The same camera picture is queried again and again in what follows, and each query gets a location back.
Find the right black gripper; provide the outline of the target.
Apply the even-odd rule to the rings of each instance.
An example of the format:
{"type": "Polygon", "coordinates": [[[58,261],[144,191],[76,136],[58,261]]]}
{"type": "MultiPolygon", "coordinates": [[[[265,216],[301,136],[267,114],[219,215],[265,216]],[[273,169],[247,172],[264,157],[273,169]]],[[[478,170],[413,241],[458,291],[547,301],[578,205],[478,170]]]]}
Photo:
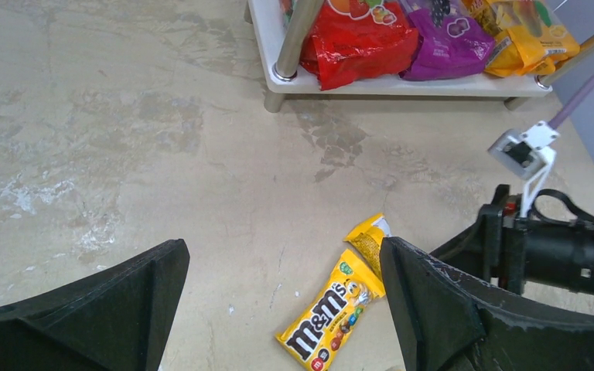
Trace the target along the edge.
{"type": "Polygon", "coordinates": [[[563,192],[542,189],[538,197],[558,200],[571,220],[557,220],[532,206],[523,217],[520,195],[499,185],[474,225],[430,254],[460,271],[521,294],[533,281],[594,295],[594,215],[563,192]]]}

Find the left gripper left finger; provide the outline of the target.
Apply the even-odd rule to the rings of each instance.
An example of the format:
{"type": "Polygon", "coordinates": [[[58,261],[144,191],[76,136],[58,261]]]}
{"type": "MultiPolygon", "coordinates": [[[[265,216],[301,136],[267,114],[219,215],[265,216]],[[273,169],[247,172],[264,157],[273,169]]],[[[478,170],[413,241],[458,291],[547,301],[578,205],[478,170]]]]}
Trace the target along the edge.
{"type": "Polygon", "coordinates": [[[107,270],[0,307],[0,370],[156,370],[189,267],[167,240],[107,270]]]}

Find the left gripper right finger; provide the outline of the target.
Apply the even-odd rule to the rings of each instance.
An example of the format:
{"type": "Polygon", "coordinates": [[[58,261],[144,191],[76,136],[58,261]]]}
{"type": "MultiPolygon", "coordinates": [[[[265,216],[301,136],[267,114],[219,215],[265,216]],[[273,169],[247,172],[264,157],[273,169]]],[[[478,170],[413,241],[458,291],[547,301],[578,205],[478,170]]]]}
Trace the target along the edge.
{"type": "Polygon", "coordinates": [[[381,246],[408,370],[594,370],[594,315],[523,298],[399,237],[381,246]]]}

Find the purple candy bag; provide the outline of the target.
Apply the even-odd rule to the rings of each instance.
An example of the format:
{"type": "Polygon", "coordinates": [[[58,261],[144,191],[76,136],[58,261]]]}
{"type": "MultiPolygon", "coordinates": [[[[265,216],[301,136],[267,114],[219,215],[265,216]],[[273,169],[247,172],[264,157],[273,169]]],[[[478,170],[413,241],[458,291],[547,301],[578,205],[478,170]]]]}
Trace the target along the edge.
{"type": "Polygon", "coordinates": [[[461,1],[401,1],[418,31],[411,65],[399,73],[407,81],[449,80],[482,73],[495,40],[461,1]]]}

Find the red candy bag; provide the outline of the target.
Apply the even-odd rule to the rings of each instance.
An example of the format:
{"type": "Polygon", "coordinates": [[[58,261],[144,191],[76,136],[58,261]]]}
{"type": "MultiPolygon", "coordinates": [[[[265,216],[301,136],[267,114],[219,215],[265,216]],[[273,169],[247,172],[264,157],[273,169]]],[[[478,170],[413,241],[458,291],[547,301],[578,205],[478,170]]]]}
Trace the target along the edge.
{"type": "Polygon", "coordinates": [[[333,90],[406,70],[418,39],[397,1],[325,1],[299,63],[321,90],[333,90]]]}

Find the yellow M&M bag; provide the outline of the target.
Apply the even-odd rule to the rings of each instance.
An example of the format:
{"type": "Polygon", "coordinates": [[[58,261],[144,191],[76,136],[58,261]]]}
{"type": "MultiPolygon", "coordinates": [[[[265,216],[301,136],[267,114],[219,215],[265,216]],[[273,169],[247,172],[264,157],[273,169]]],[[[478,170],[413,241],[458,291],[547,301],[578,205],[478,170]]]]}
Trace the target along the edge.
{"type": "Polygon", "coordinates": [[[367,306],[385,295],[381,280],[347,249],[310,306],[275,338],[304,369],[328,370],[367,306]]]}

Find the orange candy bag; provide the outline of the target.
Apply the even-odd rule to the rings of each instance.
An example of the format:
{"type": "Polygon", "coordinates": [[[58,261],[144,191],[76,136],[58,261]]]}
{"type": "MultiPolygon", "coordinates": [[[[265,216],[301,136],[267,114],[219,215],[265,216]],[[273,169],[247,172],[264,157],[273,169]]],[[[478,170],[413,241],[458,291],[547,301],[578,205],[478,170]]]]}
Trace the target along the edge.
{"type": "Polygon", "coordinates": [[[492,36],[485,73],[495,77],[550,75],[581,46],[544,1],[464,1],[469,15],[492,36]]]}

